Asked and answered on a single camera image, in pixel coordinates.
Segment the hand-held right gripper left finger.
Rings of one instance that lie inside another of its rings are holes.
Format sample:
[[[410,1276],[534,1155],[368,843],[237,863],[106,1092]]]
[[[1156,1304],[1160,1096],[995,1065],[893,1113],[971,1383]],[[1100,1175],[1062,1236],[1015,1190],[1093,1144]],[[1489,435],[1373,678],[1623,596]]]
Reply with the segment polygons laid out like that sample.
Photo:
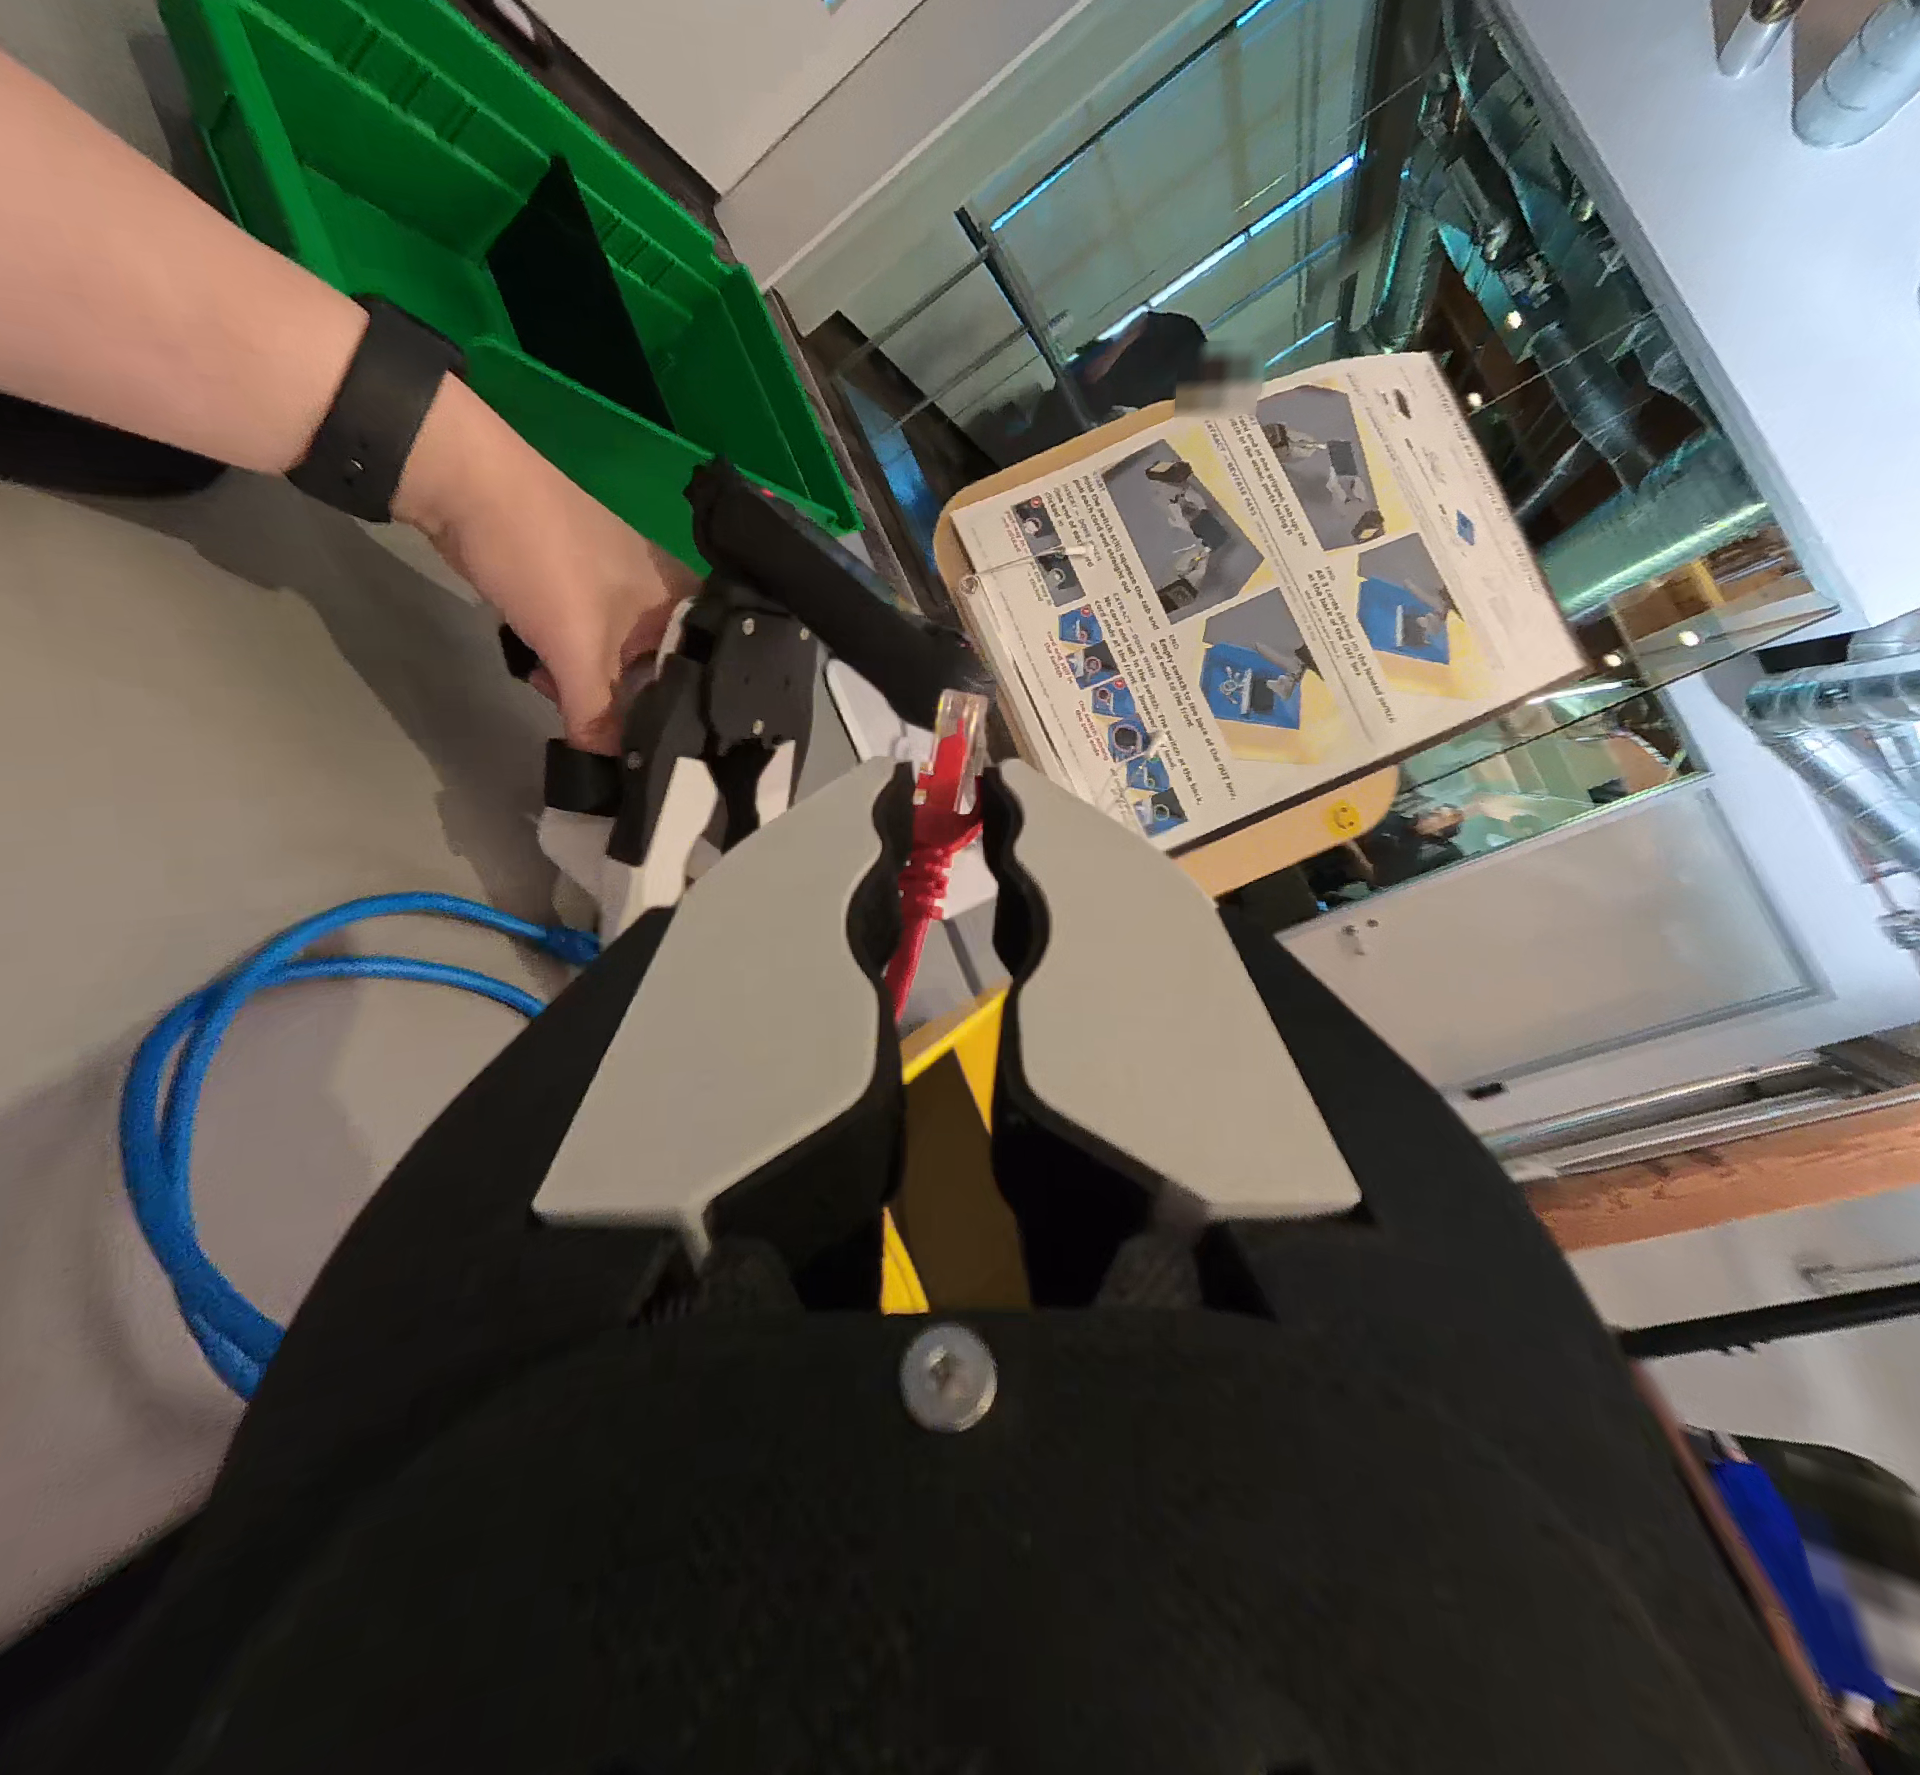
[[[873,759],[720,854],[660,921],[531,1211],[548,1225],[845,1232],[897,1175],[885,970],[914,779]]]

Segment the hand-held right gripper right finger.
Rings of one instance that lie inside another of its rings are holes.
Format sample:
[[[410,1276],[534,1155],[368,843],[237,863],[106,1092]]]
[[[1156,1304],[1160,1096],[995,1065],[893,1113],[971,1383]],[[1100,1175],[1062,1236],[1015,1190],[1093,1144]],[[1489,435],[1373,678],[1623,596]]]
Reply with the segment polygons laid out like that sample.
[[[1013,1104],[1198,1220],[1358,1208],[1213,897],[1024,761],[982,780],[982,810]]]

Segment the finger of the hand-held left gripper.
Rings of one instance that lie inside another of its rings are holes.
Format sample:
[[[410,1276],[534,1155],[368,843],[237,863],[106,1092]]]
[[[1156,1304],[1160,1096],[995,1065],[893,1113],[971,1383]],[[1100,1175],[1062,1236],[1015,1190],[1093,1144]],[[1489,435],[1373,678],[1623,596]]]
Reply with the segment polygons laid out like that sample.
[[[803,755],[803,747],[731,747],[724,755],[726,852],[790,812]]]
[[[645,913],[672,910],[712,867],[709,830],[724,818],[706,759],[628,759],[598,863],[598,934],[613,940]]]

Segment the yellow plastic bin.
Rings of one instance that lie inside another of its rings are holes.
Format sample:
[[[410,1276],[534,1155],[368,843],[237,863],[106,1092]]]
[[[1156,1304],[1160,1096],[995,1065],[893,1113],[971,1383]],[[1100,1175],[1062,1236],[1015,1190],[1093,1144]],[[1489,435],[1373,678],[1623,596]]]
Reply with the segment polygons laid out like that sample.
[[[991,1108],[1006,986],[900,1043],[900,1185],[882,1227],[879,1310],[1026,1310],[1017,1218],[995,1184]]]

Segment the green plastic bin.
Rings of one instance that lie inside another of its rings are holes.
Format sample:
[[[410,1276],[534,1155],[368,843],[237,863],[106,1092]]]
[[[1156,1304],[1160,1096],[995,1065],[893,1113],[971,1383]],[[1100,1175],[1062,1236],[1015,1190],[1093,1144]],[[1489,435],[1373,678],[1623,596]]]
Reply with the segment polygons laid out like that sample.
[[[752,275],[450,0],[159,0],[229,214],[450,344],[510,427],[703,565],[724,458],[845,537],[853,491]]]

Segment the person's left forearm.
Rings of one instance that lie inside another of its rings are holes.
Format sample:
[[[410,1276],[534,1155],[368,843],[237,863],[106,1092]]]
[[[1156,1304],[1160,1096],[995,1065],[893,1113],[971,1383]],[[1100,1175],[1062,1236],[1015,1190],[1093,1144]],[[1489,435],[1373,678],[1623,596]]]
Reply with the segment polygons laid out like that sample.
[[[227,465],[297,465],[368,315],[2,57],[2,389]]]

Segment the printed instruction sheet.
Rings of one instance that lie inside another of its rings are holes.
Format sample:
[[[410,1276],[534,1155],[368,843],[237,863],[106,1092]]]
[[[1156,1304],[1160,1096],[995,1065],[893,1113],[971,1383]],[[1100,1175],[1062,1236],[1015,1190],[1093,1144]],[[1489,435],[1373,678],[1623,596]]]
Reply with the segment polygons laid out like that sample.
[[[1161,400],[955,496],[934,562],[1021,759],[1209,894],[1280,821],[1586,673],[1439,361]]]

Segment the black smartwatch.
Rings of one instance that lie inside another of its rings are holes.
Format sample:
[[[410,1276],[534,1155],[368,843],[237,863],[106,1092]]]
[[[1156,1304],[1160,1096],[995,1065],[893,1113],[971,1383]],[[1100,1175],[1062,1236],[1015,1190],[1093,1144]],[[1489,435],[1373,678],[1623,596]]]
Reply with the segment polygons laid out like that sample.
[[[420,431],[465,350],[379,294],[358,294],[366,325],[300,460],[286,481],[325,507],[389,524]]]

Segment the wooden beam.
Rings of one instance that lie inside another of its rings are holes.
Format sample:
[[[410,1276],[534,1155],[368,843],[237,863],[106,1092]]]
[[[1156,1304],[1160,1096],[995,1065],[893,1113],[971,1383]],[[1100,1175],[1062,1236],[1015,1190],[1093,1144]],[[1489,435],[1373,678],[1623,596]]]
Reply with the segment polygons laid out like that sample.
[[[1750,1137],[1523,1184],[1577,1256],[1832,1207],[1918,1184],[1918,1093],[1887,1092]]]

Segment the black textured pad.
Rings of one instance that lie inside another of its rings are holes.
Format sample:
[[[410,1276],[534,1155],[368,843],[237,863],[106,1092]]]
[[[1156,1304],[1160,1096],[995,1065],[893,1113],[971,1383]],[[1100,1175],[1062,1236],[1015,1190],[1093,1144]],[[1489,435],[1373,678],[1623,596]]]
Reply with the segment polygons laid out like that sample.
[[[226,472],[205,453],[2,394],[2,479],[59,494],[121,500],[202,493]]]

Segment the black table frame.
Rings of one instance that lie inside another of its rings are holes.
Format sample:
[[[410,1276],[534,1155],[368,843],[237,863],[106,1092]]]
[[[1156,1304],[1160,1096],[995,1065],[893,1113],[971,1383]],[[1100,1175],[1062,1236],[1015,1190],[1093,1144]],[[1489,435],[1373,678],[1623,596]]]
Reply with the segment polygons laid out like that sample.
[[[1634,1361],[1734,1355],[1785,1341],[1826,1336],[1916,1317],[1918,1282],[1909,1279],[1736,1312],[1617,1329],[1616,1341],[1620,1352]]]

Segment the spiral metal duct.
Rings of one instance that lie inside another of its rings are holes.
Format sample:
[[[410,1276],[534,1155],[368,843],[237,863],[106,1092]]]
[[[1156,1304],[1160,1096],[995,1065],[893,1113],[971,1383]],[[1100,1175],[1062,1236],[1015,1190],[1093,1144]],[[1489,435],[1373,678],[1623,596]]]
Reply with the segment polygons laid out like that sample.
[[[1799,95],[1794,133],[1811,149],[1870,141],[1918,94],[1918,0],[1885,0]]]
[[[1823,806],[1862,877],[1916,879],[1916,608],[1850,636],[1844,660],[1757,681],[1743,720]]]

